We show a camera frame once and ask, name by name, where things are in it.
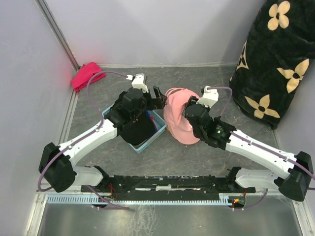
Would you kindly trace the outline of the black cap gold R logo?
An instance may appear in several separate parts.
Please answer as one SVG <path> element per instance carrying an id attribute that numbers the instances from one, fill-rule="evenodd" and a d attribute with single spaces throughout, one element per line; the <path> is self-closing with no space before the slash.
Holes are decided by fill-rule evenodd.
<path id="1" fill-rule="evenodd" d="M 127 143 L 138 146 L 152 137 L 155 131 L 153 122 L 146 113 L 143 113 L 136 122 L 126 127 L 120 136 Z"/>

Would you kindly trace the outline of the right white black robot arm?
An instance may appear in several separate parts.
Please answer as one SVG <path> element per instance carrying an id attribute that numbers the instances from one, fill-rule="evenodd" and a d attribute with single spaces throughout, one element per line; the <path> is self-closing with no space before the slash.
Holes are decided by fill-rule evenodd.
<path id="1" fill-rule="evenodd" d="M 226 188 L 238 192 L 242 188 L 277 189 L 291 200 L 302 202 L 314 179 L 312 158 L 300 151 L 286 152 L 260 142 L 221 120 L 209 115 L 208 104 L 191 96 L 184 106 L 184 116 L 189 121 L 196 138 L 213 148 L 220 148 L 246 157 L 265 170 L 237 168 L 236 175 L 226 179 Z"/>

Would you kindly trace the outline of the pink cap with R logo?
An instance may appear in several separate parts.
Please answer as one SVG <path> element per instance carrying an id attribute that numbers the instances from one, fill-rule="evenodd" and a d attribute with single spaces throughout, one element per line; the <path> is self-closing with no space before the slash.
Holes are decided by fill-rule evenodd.
<path id="1" fill-rule="evenodd" d="M 170 88 L 166 94 L 167 105 L 163 109 L 163 117 L 173 137 L 184 145 L 193 145 L 200 141 L 193 134 L 192 126 L 182 115 L 184 104 L 188 102 L 190 96 L 199 96 L 187 88 Z"/>

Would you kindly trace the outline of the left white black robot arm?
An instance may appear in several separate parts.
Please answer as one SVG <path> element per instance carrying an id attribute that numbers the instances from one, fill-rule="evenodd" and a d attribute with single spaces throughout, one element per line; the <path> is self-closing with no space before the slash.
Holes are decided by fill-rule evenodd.
<path id="1" fill-rule="evenodd" d="M 90 185 L 99 192 L 109 186 L 108 175 L 100 167 L 78 167 L 81 158 L 103 143 L 120 136 L 132 146 L 141 146 L 157 133 L 149 111 L 163 109 L 167 100 L 159 87 L 154 87 L 155 98 L 138 88 L 123 91 L 109 112 L 98 124 L 73 138 L 56 145 L 45 146 L 39 165 L 40 179 L 49 184 L 48 190 L 57 193 L 72 185 Z"/>

